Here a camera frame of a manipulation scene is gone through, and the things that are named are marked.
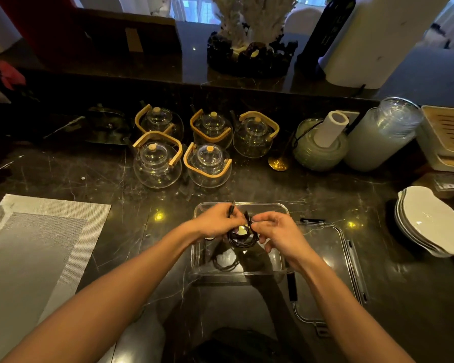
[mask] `person's right hand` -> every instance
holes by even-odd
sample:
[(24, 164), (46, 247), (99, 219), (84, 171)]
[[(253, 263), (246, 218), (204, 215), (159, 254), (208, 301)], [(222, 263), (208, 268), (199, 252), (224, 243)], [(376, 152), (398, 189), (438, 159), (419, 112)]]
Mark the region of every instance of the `person's right hand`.
[(260, 234), (261, 244), (270, 238), (264, 246), (266, 252), (277, 248), (296, 271), (301, 271), (303, 261), (309, 261), (316, 255), (289, 215), (268, 211), (254, 215), (252, 221), (251, 228)]

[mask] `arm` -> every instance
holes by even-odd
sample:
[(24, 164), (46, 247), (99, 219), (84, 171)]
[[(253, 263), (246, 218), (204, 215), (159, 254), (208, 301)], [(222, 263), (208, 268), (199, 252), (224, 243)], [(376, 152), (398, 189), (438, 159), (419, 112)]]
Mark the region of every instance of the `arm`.
[(373, 317), (357, 302), (347, 286), (304, 239), (294, 220), (270, 211), (253, 217), (252, 229), (261, 234), (269, 252), (277, 248), (306, 279), (330, 332), (353, 363), (414, 363)]
[(182, 252), (200, 237), (245, 224), (217, 204), (91, 283), (26, 336), (2, 363), (95, 363), (119, 338)]

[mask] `glass jar lid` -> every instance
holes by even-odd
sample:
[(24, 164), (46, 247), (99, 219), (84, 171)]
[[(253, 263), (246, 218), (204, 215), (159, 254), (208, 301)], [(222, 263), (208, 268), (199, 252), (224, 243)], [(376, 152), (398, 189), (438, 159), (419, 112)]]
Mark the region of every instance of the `glass jar lid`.
[(216, 145), (202, 145), (195, 152), (198, 163), (205, 167), (213, 167), (222, 162), (224, 154)]
[(245, 130), (249, 135), (262, 136), (269, 131), (269, 127), (261, 120), (260, 117), (250, 117), (244, 120)]
[(225, 126), (225, 118), (218, 115), (217, 112), (211, 112), (209, 115), (203, 115), (200, 118), (200, 129), (206, 133), (217, 133)]
[(155, 107), (146, 113), (146, 119), (153, 125), (162, 126), (169, 124), (173, 116), (168, 109)]
[(153, 142), (139, 149), (141, 163), (145, 169), (156, 171), (164, 166), (168, 167), (171, 158), (165, 144)]

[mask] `white cardboard tube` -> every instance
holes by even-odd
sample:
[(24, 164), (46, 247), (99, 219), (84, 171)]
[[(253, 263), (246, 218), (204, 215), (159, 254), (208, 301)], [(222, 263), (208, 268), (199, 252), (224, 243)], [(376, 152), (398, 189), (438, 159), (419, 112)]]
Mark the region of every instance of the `white cardboard tube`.
[(339, 134), (341, 134), (346, 125), (348, 125), (349, 121), (348, 117), (340, 111), (331, 111), (328, 113), (313, 137), (316, 145), (329, 147)]

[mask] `stack of plates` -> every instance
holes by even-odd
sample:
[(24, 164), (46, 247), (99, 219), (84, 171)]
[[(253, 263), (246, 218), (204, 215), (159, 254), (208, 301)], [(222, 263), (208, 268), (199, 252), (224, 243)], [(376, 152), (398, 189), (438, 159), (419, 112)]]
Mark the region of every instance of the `stack of plates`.
[(436, 257), (454, 255), (454, 210), (426, 187), (399, 192), (395, 221), (400, 230)]

